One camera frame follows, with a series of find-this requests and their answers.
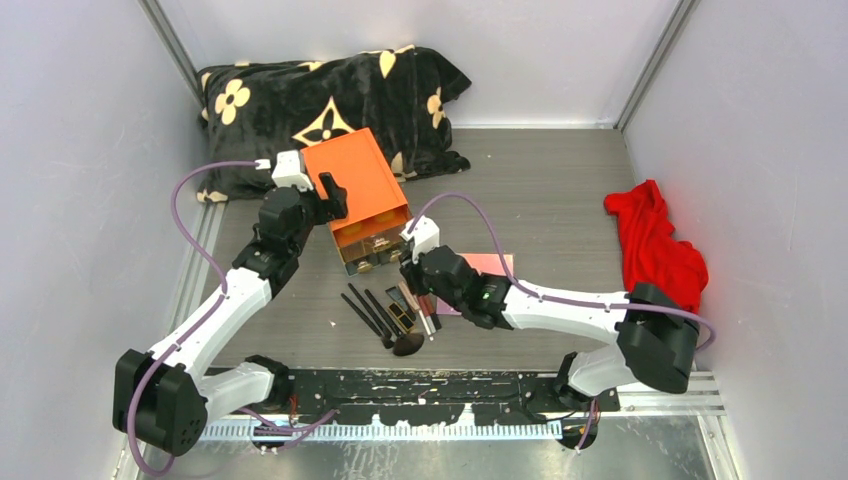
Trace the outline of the rose gold lipstick tube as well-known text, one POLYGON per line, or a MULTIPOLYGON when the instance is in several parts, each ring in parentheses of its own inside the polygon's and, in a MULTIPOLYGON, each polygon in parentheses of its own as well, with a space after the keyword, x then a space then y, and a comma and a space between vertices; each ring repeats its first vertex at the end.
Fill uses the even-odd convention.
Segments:
POLYGON ((413 312, 419 312, 421 310, 420 305, 417 301, 416 296, 413 295, 411 290, 409 289, 407 283, 405 281, 400 281, 398 283, 398 289, 401 292, 404 300, 406 301, 406 303, 410 307, 410 309, 413 312))

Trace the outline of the black fan makeup brush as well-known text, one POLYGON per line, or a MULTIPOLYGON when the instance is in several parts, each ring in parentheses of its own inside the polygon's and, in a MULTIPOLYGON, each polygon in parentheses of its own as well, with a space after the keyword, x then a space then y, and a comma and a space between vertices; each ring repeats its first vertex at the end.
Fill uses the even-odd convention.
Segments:
POLYGON ((395 322, 394 317, 386 310, 377 298, 369 289, 365 289, 364 293, 376 311, 382 317, 384 324, 390 329, 395 336, 395 343, 392 347, 392 353, 397 357, 411 356, 417 353, 424 343, 424 337, 418 332, 406 332, 402 330, 395 322))

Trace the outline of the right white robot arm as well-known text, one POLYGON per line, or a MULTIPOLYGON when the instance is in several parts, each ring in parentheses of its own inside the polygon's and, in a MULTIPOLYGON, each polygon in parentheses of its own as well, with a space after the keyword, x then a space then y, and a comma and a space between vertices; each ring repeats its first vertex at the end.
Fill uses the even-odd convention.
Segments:
POLYGON ((567 410, 587 410, 601 393, 635 382, 654 390, 687 391, 699 326, 657 287, 590 294, 513 282, 481 273, 443 245, 405 252, 400 273, 416 295, 431 294, 484 329, 548 330, 601 342, 563 357, 552 393, 567 410))

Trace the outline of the orange drawer organizer box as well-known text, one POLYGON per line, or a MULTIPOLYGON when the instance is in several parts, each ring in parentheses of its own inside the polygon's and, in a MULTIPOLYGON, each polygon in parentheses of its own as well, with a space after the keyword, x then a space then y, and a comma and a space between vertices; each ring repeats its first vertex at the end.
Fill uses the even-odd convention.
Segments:
POLYGON ((309 146, 302 154, 323 198, 321 173, 330 173, 347 192, 347 217, 329 223, 346 273, 355 276, 397 261, 401 230, 411 212, 372 131, 363 128, 309 146))

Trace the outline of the black floral plush blanket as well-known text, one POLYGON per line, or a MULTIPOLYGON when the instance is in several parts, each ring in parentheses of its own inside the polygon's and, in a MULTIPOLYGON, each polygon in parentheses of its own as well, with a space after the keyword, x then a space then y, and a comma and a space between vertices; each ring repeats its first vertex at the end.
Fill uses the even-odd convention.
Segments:
POLYGON ((274 183, 243 161, 274 159, 369 129, 400 182, 455 174, 470 161, 452 148, 445 112, 472 85, 438 51, 407 45, 330 61, 237 63, 202 69, 199 122, 214 162, 201 203, 257 199, 274 183))

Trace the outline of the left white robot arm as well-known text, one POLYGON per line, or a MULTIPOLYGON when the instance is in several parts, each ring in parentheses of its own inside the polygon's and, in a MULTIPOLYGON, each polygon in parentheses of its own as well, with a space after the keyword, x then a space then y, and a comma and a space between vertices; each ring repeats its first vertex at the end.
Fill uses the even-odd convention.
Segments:
POLYGON ((323 172, 318 186, 295 183, 266 194, 253 238, 219 287, 176 330, 149 350, 127 350, 117 361, 114 427, 173 456, 187 453, 203 429, 254 404, 285 409, 294 384, 286 365, 262 355, 213 376, 223 347, 284 288, 299 267, 312 229, 347 215, 346 190, 323 172))

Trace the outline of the orange brown lip pen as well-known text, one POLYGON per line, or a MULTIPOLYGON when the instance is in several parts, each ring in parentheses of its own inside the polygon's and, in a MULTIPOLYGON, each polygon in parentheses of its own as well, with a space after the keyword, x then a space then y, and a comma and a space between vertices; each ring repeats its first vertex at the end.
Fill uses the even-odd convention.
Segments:
POLYGON ((438 316, 435 304, 430 299, 429 296, 425 296, 422 299, 422 302, 426 305, 426 310, 428 313, 428 317, 430 318, 431 323, 433 324, 434 330, 439 331, 442 328, 442 323, 438 316))

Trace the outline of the red cloth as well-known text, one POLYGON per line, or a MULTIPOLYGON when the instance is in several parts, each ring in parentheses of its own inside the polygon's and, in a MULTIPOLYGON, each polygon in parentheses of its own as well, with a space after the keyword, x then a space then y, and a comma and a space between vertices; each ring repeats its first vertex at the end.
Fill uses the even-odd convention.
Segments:
POLYGON ((625 288, 653 284, 680 308, 698 313, 709 282, 707 265, 692 243, 674 238, 658 184, 649 179, 627 192, 610 193, 603 206, 616 219, 625 288))

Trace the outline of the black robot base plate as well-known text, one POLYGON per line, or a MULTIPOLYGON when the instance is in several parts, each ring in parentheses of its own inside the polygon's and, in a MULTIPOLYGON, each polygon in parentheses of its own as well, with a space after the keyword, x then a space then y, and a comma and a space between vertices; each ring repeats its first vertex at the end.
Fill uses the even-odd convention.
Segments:
POLYGON ((554 373, 535 371, 293 369, 283 399, 249 404, 265 417, 312 423, 335 410, 339 425, 457 425, 464 413, 474 426, 542 424, 577 419, 586 406, 563 404, 554 373))

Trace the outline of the black gold lipstick case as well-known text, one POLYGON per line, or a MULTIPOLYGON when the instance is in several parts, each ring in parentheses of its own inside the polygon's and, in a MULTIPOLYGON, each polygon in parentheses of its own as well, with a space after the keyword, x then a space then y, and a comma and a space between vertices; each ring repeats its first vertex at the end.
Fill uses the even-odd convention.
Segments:
POLYGON ((388 306, 388 311, 395 321, 395 324, 405 333, 410 333, 414 330, 416 319, 406 309, 397 302, 392 302, 388 306))

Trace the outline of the white silver pencil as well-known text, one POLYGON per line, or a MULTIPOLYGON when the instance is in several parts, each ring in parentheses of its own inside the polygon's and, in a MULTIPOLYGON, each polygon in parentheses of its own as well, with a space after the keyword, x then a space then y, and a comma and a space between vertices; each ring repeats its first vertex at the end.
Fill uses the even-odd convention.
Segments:
POLYGON ((413 296, 412 300, 410 301, 410 304, 417 317, 420 319, 427 338, 430 341, 433 341, 435 330, 433 325, 431 324, 430 317, 427 315, 426 311, 421 306, 419 298, 417 296, 413 296))

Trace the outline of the pink holographic eyeshadow palette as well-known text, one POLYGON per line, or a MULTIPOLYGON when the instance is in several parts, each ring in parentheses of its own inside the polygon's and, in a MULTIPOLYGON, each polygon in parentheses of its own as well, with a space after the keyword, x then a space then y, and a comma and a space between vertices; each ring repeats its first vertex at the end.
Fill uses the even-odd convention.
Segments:
MULTIPOLYGON (((470 267, 475 269, 481 275, 505 275, 504 268, 501 265, 500 258, 497 253, 460 253, 470 267)), ((441 298, 437 299, 435 313, 439 316, 460 316, 461 313, 446 303, 441 298)))

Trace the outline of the black round makeup brush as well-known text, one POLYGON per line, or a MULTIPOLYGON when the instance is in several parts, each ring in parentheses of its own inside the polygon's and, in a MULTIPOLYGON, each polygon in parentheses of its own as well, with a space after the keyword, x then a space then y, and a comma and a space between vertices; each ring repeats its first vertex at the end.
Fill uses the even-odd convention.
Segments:
POLYGON ((361 303, 361 305, 364 307, 365 312, 367 313, 369 318, 373 321, 373 323, 376 325, 376 327, 380 330, 380 332, 385 337, 387 337, 389 340, 391 340, 392 339, 391 330, 384 325, 381 318, 377 315, 377 313, 374 311, 374 309, 369 305, 369 303, 366 301, 366 299, 360 293, 360 291, 352 283, 348 283, 347 286, 351 290, 351 292, 354 294, 354 296, 357 298, 357 300, 361 303))

